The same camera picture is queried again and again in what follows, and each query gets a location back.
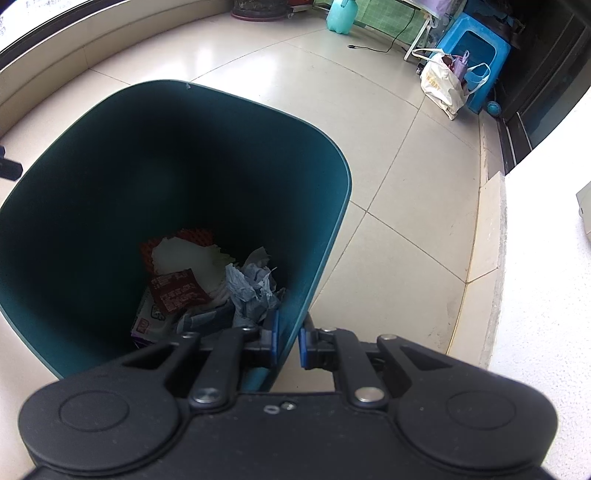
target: teal trash can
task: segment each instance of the teal trash can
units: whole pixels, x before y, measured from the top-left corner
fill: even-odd
[[[139,244],[210,228],[239,261],[272,256],[281,366],[347,207],[350,173],[312,125],[175,80],[131,86],[70,127],[0,209],[0,307],[58,377],[135,347]],[[277,371],[257,371],[248,389]]]

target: teal plastic bottle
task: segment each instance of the teal plastic bottle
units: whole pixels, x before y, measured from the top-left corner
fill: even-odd
[[[355,0],[335,0],[326,17],[326,27],[333,32],[346,35],[353,26],[359,7]]]

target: screw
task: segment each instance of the screw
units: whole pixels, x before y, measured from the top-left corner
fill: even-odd
[[[382,400],[386,394],[380,388],[361,387],[355,390],[355,398],[364,403],[374,403]]]
[[[285,401],[281,404],[281,408],[283,408],[283,410],[295,410],[297,405],[292,401]]]
[[[193,399],[198,403],[215,403],[222,398],[222,393],[213,387],[200,388],[197,390]]]
[[[281,411],[277,405],[265,405],[262,410],[269,415],[277,415]]]

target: wall baseboard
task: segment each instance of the wall baseboard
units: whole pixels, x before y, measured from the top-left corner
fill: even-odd
[[[177,6],[162,11],[163,3]],[[55,33],[0,72],[0,137],[45,98],[100,61],[231,7],[232,0],[126,0]]]

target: blue plastic stool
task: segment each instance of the blue plastic stool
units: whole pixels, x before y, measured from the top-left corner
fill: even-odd
[[[445,36],[440,40],[437,48],[451,55],[462,55],[464,51],[470,51],[468,66],[472,67],[481,62],[487,63],[491,68],[491,76],[488,81],[470,98],[467,107],[474,113],[480,112],[486,100],[488,92],[498,78],[511,46],[499,35],[492,32],[478,20],[470,15],[462,13],[450,27]],[[470,89],[484,78],[485,67],[466,73],[466,81]]]

